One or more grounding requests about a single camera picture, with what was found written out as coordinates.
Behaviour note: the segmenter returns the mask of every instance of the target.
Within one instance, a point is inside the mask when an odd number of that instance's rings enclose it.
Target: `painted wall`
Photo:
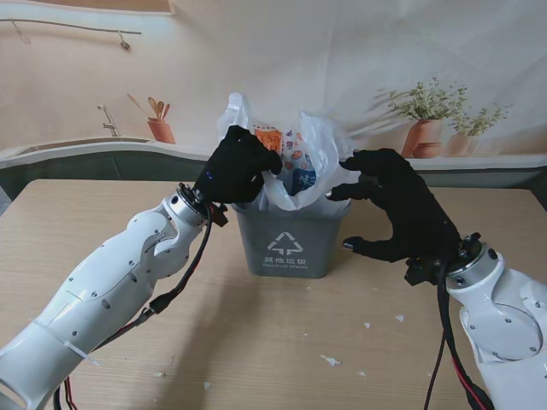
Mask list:
[[[363,146],[400,149],[410,123],[386,93],[432,75],[468,86],[471,103],[513,103],[479,143],[486,155],[547,153],[545,0],[174,0],[173,17],[0,3],[0,18],[142,31],[125,36],[0,23],[0,149],[122,134],[151,138],[126,93],[172,104],[178,144],[209,153],[231,91],[286,126],[326,111]],[[445,127],[443,139],[453,131]]]

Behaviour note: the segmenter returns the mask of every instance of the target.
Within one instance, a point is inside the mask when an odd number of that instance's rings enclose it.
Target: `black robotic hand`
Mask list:
[[[262,171],[278,174],[282,167],[279,155],[266,149],[249,130],[231,126],[194,190],[209,202],[252,202],[264,185]]]
[[[457,255],[458,230],[427,188],[426,182],[393,149],[358,151],[340,165],[350,171],[374,176],[372,182],[342,184],[332,189],[329,199],[370,199],[387,213],[393,236],[387,241],[369,242],[348,237],[344,247],[382,261],[434,256],[450,260]]]

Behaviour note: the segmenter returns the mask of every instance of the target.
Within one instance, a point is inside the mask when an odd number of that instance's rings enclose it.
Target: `wooden table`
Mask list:
[[[96,246],[174,187],[30,184],[0,218],[0,344],[38,315]],[[547,280],[547,218],[532,194],[434,192],[460,232],[480,231],[512,267]],[[373,261],[342,249],[323,279],[257,278],[247,271],[235,214],[230,211],[228,218],[227,226],[214,228],[181,297],[95,353],[100,366],[85,362],[76,370],[72,380],[80,410],[423,408],[441,336],[431,285],[410,287],[403,262]],[[355,234],[388,238],[391,228],[383,212],[355,202],[339,239]],[[162,280],[156,293],[178,280]],[[452,305],[461,357],[480,382],[457,319],[459,307]],[[331,367],[322,355],[342,364]],[[430,408],[468,409],[446,356]]]

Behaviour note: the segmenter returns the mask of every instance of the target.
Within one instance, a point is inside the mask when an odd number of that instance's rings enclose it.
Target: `kitchen counter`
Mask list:
[[[0,151],[0,169],[18,165],[33,164],[55,158],[114,151],[139,151],[170,155],[194,161],[206,161],[211,149],[198,145],[160,143],[150,140],[148,143],[115,142],[115,143],[82,143],[67,147],[44,149],[24,155],[18,153],[32,145],[10,148]],[[480,170],[480,169],[522,169],[547,167],[547,155],[499,155],[489,157],[437,157],[427,159],[410,159],[417,171],[446,170]]]

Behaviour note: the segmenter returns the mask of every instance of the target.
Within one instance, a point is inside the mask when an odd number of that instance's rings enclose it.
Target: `gray trash bin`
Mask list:
[[[333,216],[272,214],[233,206],[249,270],[255,275],[322,278],[326,275],[348,204]]]

